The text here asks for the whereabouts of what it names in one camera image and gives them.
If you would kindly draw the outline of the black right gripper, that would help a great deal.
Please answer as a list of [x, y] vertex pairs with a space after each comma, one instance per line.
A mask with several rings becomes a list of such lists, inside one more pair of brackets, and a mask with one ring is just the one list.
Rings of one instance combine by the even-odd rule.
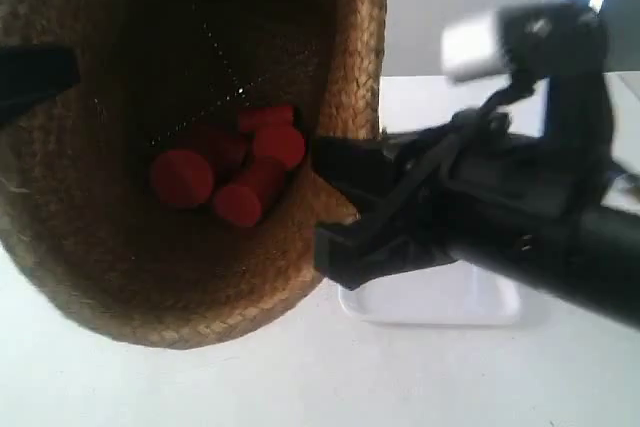
[[[354, 291], [397, 274], [450, 265], [575, 267], [582, 263], [582, 217], [589, 200], [590, 152], [573, 134], [546, 126], [535, 138], [516, 134], [494, 113], [464, 144], [445, 155], [409, 205], [381, 230], [319, 223], [314, 269]], [[312, 169], [359, 214], [394, 189], [399, 167], [381, 139], [318, 137]]]

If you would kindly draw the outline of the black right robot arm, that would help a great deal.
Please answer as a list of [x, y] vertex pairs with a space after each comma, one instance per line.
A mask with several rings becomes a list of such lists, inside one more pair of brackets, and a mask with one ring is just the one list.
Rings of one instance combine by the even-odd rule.
[[319, 137], [313, 171], [359, 219], [316, 226], [316, 270], [353, 290], [466, 261], [630, 327], [639, 324], [639, 218], [604, 204], [607, 144], [514, 134], [478, 110], [380, 140]]

